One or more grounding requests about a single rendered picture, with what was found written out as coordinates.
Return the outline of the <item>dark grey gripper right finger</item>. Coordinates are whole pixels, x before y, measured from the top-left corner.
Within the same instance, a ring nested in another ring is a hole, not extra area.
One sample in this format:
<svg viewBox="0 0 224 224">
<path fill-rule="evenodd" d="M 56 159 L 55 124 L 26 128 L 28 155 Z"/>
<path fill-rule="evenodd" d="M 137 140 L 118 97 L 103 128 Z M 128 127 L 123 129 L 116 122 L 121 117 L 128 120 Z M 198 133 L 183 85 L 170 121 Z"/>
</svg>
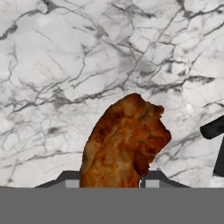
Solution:
<svg viewBox="0 0 224 224">
<path fill-rule="evenodd" d="M 141 178 L 141 188 L 187 188 L 187 185 L 180 184 L 174 180 L 168 179 L 162 171 L 148 171 L 145 177 Z"/>
</svg>

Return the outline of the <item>brown chicken drumstick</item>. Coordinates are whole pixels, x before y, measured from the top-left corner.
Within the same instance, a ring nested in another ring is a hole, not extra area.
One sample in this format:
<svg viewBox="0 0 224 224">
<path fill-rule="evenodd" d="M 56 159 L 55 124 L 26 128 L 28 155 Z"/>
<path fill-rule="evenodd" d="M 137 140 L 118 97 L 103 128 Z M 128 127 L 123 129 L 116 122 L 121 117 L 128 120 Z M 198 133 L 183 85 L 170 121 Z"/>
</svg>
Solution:
<svg viewBox="0 0 224 224">
<path fill-rule="evenodd" d="M 84 147 L 80 186 L 139 187 L 150 163 L 172 139 L 161 122 L 164 111 L 136 93 L 109 106 Z"/>
</svg>

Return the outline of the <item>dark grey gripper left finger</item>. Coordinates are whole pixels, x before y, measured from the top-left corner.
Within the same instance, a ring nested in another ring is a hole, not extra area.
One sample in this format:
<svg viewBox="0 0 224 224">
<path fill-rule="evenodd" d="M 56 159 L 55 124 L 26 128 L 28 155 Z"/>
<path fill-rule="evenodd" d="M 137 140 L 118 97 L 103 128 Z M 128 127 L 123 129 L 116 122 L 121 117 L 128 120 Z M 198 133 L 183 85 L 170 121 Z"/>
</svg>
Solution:
<svg viewBox="0 0 224 224">
<path fill-rule="evenodd" d="M 79 188 L 80 187 L 80 173 L 78 171 L 63 171 L 56 179 L 48 181 L 38 188 Z"/>
</svg>

